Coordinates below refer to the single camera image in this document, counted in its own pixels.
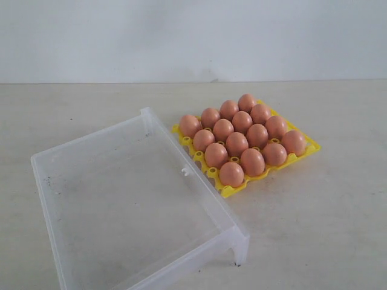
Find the brown egg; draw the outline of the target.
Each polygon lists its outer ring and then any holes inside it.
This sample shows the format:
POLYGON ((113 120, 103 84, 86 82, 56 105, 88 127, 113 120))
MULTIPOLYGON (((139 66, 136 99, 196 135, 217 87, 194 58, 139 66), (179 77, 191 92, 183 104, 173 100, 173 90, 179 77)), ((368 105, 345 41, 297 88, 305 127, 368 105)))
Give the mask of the brown egg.
POLYGON ((225 142, 227 137, 234 132, 234 127, 229 120, 221 118, 214 124, 212 132, 216 141, 225 142))
POLYGON ((265 161, 262 154, 253 148, 248 148, 241 154, 240 165, 244 173, 250 177, 261 175, 265 170, 265 161))
POLYGON ((214 142, 215 142, 214 134, 207 129, 202 129, 202 130, 199 130, 194 135, 193 148, 196 151, 205 152, 207 146, 214 143, 214 142))
POLYGON ((258 103, 252 107, 250 116, 252 118, 253 124, 265 125, 265 122, 272 116, 272 113, 267 105, 258 103))
POLYGON ((250 114, 245 111, 238 111, 232 118, 232 124, 235 132, 246 134, 253 121, 250 114))
POLYGON ((239 111, 236 101, 226 100, 220 107, 220 117, 232 121, 233 116, 239 111))
POLYGON ((222 144, 212 143, 207 146, 204 159, 209 167, 220 169, 223 164, 228 162, 228 153, 222 144))
POLYGON ((213 128, 220 119, 220 113, 215 108, 206 108, 201 114, 201 124, 203 128, 213 128))
POLYGON ((202 129, 202 125, 196 116, 187 114, 180 119, 179 129, 184 137, 193 138, 202 129))
POLYGON ((257 105, 257 101, 251 94, 243 94, 238 100, 238 107, 240 111, 251 112, 252 108, 257 105))
POLYGON ((290 130, 282 137, 281 144, 288 154, 294 153, 296 156, 300 156, 304 154, 307 142, 300 131, 290 130))
POLYGON ((287 123, 284 118, 278 115, 271 116, 266 122, 265 127, 268 132, 269 139, 281 139, 287 132, 287 123))
POLYGON ((268 131, 262 124, 253 124, 249 127, 246 138, 250 147, 263 149, 268 143, 268 131))

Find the brown egg third row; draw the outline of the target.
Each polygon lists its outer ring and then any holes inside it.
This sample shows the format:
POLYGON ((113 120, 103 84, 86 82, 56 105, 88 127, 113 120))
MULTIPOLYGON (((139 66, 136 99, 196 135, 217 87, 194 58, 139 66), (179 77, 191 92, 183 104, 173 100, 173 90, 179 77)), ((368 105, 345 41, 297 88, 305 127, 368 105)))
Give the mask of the brown egg third row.
POLYGON ((226 149, 230 157, 240 157, 249 148, 249 143, 240 132, 232 132, 226 139, 226 149))

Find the brown egg lone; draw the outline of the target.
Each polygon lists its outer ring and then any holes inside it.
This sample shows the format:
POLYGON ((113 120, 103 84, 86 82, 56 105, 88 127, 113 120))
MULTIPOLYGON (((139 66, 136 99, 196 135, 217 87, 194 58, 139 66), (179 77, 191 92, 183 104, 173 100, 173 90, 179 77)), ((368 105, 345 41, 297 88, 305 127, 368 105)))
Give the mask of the brown egg lone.
POLYGON ((229 161, 220 168, 219 178, 223 185, 239 187, 244 180, 244 172, 238 163, 229 161))

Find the brown egg top back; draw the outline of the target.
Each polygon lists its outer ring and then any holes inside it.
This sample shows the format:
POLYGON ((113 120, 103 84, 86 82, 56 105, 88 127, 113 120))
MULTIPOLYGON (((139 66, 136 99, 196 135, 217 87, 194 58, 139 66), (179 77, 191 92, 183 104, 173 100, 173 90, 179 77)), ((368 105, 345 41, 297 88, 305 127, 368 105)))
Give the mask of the brown egg top back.
POLYGON ((250 177, 261 175, 265 170, 265 161, 262 154, 253 148, 248 148, 241 154, 240 165, 244 173, 250 177))

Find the brown egg second row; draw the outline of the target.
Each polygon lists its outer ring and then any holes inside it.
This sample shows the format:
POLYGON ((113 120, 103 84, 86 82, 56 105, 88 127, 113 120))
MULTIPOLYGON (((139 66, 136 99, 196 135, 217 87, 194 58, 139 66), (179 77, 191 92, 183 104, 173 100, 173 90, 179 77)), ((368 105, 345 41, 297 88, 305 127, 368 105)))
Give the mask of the brown egg second row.
POLYGON ((287 159, 285 147, 279 143, 270 143, 262 151, 265 163, 270 166, 281 166, 287 159))

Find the clear plastic box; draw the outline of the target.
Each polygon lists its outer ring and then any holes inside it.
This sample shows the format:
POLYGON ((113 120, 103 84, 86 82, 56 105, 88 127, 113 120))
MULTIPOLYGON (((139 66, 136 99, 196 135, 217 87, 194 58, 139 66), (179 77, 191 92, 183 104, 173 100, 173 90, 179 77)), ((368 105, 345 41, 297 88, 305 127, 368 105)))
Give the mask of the clear plastic box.
POLYGON ((152 109, 31 157, 62 289, 164 289, 249 232, 152 109))

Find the yellow plastic egg tray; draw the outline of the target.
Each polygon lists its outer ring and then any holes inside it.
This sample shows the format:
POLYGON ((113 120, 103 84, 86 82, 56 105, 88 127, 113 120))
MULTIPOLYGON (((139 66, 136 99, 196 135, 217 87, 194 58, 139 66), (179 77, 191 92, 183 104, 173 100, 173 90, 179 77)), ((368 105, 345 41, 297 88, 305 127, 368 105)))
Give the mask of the yellow plastic egg tray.
MULTIPOLYGON (((276 113, 274 110, 271 110, 271 113, 272 113, 272 116, 273 115, 278 115, 280 116, 278 113, 276 113)), ((201 116, 196 116, 197 119, 199 119, 199 121, 201 122, 201 116)), ((286 123, 287 123, 287 132, 290 131, 290 130, 297 130, 297 131, 300 131, 298 128, 296 128, 293 124, 291 124, 288 120, 286 120, 286 123)), ((311 154, 317 152, 320 150, 321 146, 315 142, 313 139, 311 139, 310 137, 308 137, 307 135, 305 135, 302 131, 300 131, 304 137, 305 137, 305 140, 307 142, 307 145, 306 145, 306 149, 305 149, 305 152, 304 154, 300 155, 300 156, 296 156, 294 153, 291 153, 291 154, 288 154, 287 153, 287 159, 285 161, 285 163, 283 163, 283 165, 281 166, 270 166, 268 164, 265 163, 265 170, 264 172, 259 175, 259 176, 256 176, 256 177, 250 177, 248 175, 246 175, 244 173, 244 180, 242 182, 242 184, 239 186, 239 187, 231 187, 229 185, 223 185, 220 181, 220 178, 219 178, 219 173, 220 173, 220 169, 217 169, 215 167, 209 167, 206 162, 205 162, 205 159, 204 159, 204 153, 205 152, 202 152, 202 151, 196 151, 193 147, 193 138, 190 138, 190 137, 184 137, 182 135, 182 133, 180 132, 180 129, 179 129, 179 123, 173 125, 172 127, 172 132, 173 133, 176 133, 179 137, 179 142, 180 144, 185 147, 188 151, 188 154, 189 156, 196 162, 198 163, 198 166, 200 168, 200 170, 208 177, 208 178, 211 178, 213 179, 214 183, 215 183, 215 188, 217 191, 219 191, 221 193, 221 196, 227 198, 229 196, 232 196, 234 195, 235 193, 241 191, 242 189, 244 189, 247 185, 248 182, 250 181, 256 181, 256 180, 260 180, 260 179, 263 179, 265 178, 270 172, 272 171, 275 171, 275 170, 281 170, 291 164, 294 164, 296 162, 298 162, 299 160, 302 160, 308 156, 310 156, 311 154)), ((202 129, 207 129, 209 131, 212 132, 212 129, 211 128, 203 128, 202 126, 202 129)), ((225 142, 222 142, 222 141, 216 141, 214 143, 220 143, 222 144, 224 147, 226 147, 226 141, 225 142)), ((269 139, 268 137, 268 143, 267 144, 270 144, 270 143, 279 143, 281 144, 281 139, 276 139, 276 138, 272 138, 272 139, 269 139)), ((249 148, 253 148, 253 149, 256 149, 258 150, 261 154, 262 154, 262 151, 263 149, 259 149, 258 147, 250 147, 249 148)), ((228 162, 231 161, 231 162, 235 162, 235 163, 238 163, 240 165, 240 157, 236 157, 236 156, 233 156, 233 157, 230 157, 229 154, 228 154, 228 162)))

